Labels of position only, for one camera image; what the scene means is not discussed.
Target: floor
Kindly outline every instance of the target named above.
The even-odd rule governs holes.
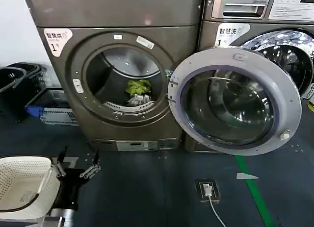
[[[314,223],[314,113],[303,107],[295,136],[282,148],[245,157],[266,207],[278,227]],[[29,118],[17,126],[0,126],[0,156],[79,157],[88,167],[92,152],[79,127],[49,126]],[[76,227],[220,227],[208,203],[196,195],[194,180],[213,178],[221,194],[217,212],[228,227],[263,227],[264,223],[241,172],[230,155],[102,152],[102,171],[81,190]]]

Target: washing machine door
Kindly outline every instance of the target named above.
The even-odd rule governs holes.
[[[188,57],[170,78],[168,100],[188,135],[234,155],[279,148],[301,118],[290,75],[262,54],[241,48],[213,48]]]

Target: power cord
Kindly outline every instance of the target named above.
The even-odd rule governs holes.
[[[217,219],[220,221],[221,225],[223,227],[226,227],[226,225],[222,222],[222,220],[220,219],[220,217],[218,216],[214,206],[212,205],[212,201],[211,201],[211,197],[212,197],[212,187],[209,185],[209,184],[203,184],[203,188],[204,188],[204,191],[205,191],[205,195],[208,197],[209,199],[209,203],[210,203],[210,206],[212,208],[212,211],[214,212],[215,216],[217,217]]]

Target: floor outlet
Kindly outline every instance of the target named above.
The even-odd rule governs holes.
[[[201,202],[209,202],[208,197],[205,195],[205,190],[203,184],[209,184],[212,187],[212,197],[213,203],[218,203],[220,201],[220,194],[218,186],[213,179],[197,179],[195,180],[196,192]]]

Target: green stripe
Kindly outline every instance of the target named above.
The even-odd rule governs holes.
[[[249,169],[245,165],[243,157],[235,156],[235,159],[236,159],[241,171],[243,173],[250,174]],[[261,193],[259,192],[259,190],[257,188],[255,180],[247,179],[246,184],[249,187],[249,190],[253,196],[253,199],[254,199],[255,204],[259,210],[259,213],[262,217],[262,220],[264,221],[265,226],[266,227],[275,227],[276,225],[275,225],[270,213],[268,212],[268,210],[266,208],[265,202],[262,198]]]

